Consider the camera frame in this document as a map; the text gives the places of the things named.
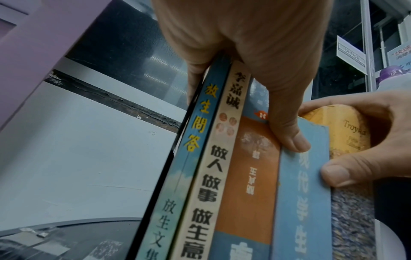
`skin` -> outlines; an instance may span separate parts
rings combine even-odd
[[[152,0],[160,28],[188,65],[188,101],[218,51],[239,57],[269,90],[270,127],[288,149],[310,144],[297,125],[332,0]]]
[[[411,176],[411,91],[393,90],[332,96],[304,103],[299,114],[327,105],[355,107],[369,117],[376,145],[366,151],[342,155],[321,169],[331,186],[342,187],[384,177]]]

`purple panel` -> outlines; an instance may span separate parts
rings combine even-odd
[[[0,40],[0,129],[111,0],[45,0]]]
[[[9,31],[11,31],[14,26],[14,24],[0,19],[0,39],[3,38],[3,36],[5,36]]]

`light blue book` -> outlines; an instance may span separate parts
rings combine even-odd
[[[331,190],[320,175],[330,157],[328,127],[302,118],[298,125],[311,149],[281,150],[270,259],[331,260]]]
[[[219,56],[205,78],[194,111],[151,215],[136,260],[166,260],[191,181],[213,124],[231,58]]]

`white chinese character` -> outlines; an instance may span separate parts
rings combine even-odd
[[[308,174],[305,171],[300,171],[298,173],[298,191],[308,192]]]
[[[297,215],[300,221],[303,221],[308,216],[308,198],[298,196],[297,201]]]
[[[254,195],[254,186],[247,185],[247,193]]]
[[[247,247],[247,243],[240,242],[239,245],[231,244],[230,260],[251,260],[253,249]]]
[[[297,226],[297,230],[295,232],[295,243],[298,245],[295,247],[295,251],[299,253],[305,254],[307,251],[307,247],[305,243],[307,242],[307,232],[303,231],[303,226]]]
[[[308,151],[300,153],[300,165],[304,166],[306,169],[310,167],[310,158],[308,157]]]
[[[254,184],[256,182],[256,178],[255,177],[248,177],[248,184]]]
[[[259,151],[253,151],[253,158],[254,159],[260,159],[260,152]]]
[[[257,168],[254,168],[254,167],[250,167],[250,175],[256,175],[256,173],[257,173]]]

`book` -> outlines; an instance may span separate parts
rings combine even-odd
[[[270,259],[332,259],[331,191],[319,174],[329,160],[328,127],[302,118],[298,126],[311,149],[281,149]]]
[[[243,63],[233,61],[170,260],[208,259],[250,76]]]
[[[244,104],[209,260],[269,257],[280,144],[267,122],[268,91],[253,81]]]
[[[230,64],[229,56],[220,55],[209,69],[154,209],[151,214],[145,214],[145,219],[149,217],[149,221],[137,252],[137,260],[165,260],[168,256]],[[135,241],[134,246],[138,246],[138,241]]]
[[[370,148],[367,119],[355,108],[330,105],[303,118],[328,126],[330,159]],[[333,259],[376,259],[372,183],[331,190]]]

